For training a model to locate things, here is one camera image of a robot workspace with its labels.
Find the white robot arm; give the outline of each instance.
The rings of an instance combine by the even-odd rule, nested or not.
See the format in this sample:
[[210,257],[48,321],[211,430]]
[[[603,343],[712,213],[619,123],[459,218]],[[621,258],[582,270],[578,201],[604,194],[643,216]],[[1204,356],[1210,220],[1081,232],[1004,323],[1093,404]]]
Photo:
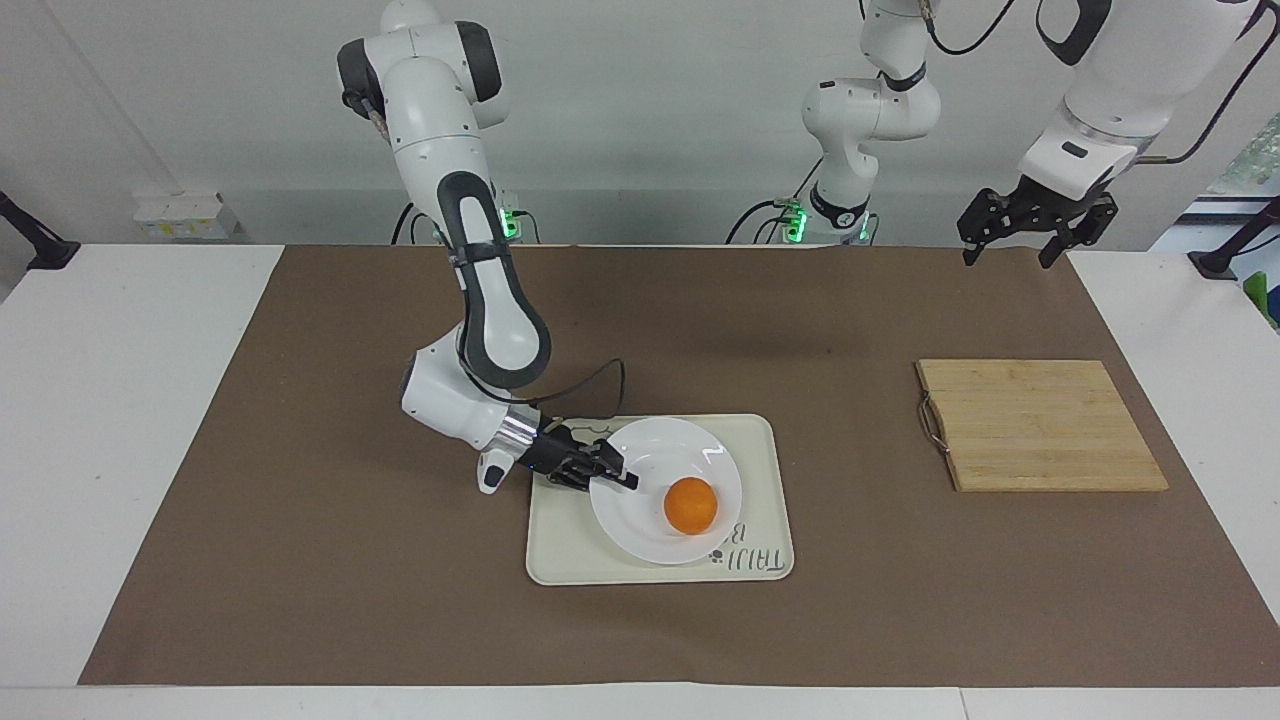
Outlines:
[[465,301],[462,323],[415,355],[403,410],[481,451],[481,492],[516,464],[573,487],[600,475],[634,488],[608,443],[548,430],[511,395],[545,369],[550,336],[520,287],[480,141],[507,115],[489,32],[442,20],[426,0],[393,0],[380,35],[342,47],[338,72],[343,102],[387,138],[410,199],[439,228]]
[[965,264],[974,264],[988,242],[1020,231],[1055,233],[1041,251],[1044,268],[1075,245],[1096,243],[1119,211],[1107,184],[1133,167],[1169,124],[1178,100],[1263,8],[1257,0],[1076,4],[1076,24],[1064,41],[1041,29],[1060,60],[1079,63],[1075,79],[1018,164],[1018,187],[1009,195],[983,188],[956,223],[970,246]]
[[818,181],[803,200],[806,233],[832,242],[858,233],[879,172],[863,143],[924,137],[942,108],[924,72],[929,37],[919,0],[872,0],[860,44],[879,76],[818,83],[804,101],[805,128],[823,156]]

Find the wooden cutting board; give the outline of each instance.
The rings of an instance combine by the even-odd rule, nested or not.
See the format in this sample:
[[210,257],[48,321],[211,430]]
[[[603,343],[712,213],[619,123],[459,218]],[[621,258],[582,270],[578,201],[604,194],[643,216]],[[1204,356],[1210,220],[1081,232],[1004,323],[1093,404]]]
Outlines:
[[916,369],[922,419],[936,423],[960,492],[1169,489],[1102,363],[919,360]]

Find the white table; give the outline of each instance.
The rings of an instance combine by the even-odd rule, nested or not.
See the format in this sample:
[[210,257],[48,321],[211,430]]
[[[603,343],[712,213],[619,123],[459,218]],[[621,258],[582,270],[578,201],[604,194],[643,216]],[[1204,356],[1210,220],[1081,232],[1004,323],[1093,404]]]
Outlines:
[[[0,717],[1280,717],[1280,688],[73,688],[280,250],[86,246],[0,305]],[[1280,618],[1280,338],[1179,255],[1070,259]]]

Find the white wall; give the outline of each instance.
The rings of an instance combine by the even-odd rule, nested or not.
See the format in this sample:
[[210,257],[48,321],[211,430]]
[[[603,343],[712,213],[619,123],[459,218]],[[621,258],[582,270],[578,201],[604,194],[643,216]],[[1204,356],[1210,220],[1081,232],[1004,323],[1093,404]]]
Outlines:
[[[137,242],[147,177],[0,0],[0,188],[68,237]],[[1046,0],[1046,5],[1068,0]],[[49,0],[188,190],[223,191],[253,242],[383,242],[404,202],[385,146],[338,100],[334,54],[383,0]],[[810,83],[870,74],[852,0],[438,0],[506,44],[513,111],[488,131],[497,179],[552,242],[719,242],[750,202],[790,193],[817,158]],[[975,37],[1001,0],[950,3],[940,33]],[[1070,70],[1041,45],[1036,3],[966,58],[931,54],[943,97],[928,138],[877,143],[881,243],[955,245],[954,222],[1015,164]],[[1153,149],[1180,151],[1258,44],[1240,44]],[[1192,163],[1112,186],[1110,247],[1146,249],[1277,109],[1272,53]],[[0,227],[0,293],[28,256]]]

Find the white tray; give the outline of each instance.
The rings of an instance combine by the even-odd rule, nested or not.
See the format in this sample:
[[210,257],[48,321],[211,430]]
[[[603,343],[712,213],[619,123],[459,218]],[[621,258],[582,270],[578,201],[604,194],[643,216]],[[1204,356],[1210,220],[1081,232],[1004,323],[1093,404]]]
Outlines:
[[[795,565],[791,527],[773,428],[759,415],[682,415],[724,443],[742,477],[742,512],[733,533],[708,557],[686,565],[653,565],[632,557],[604,534],[582,491],[534,475],[525,569],[543,585],[781,580]],[[573,437],[607,437],[640,418],[567,420]]]

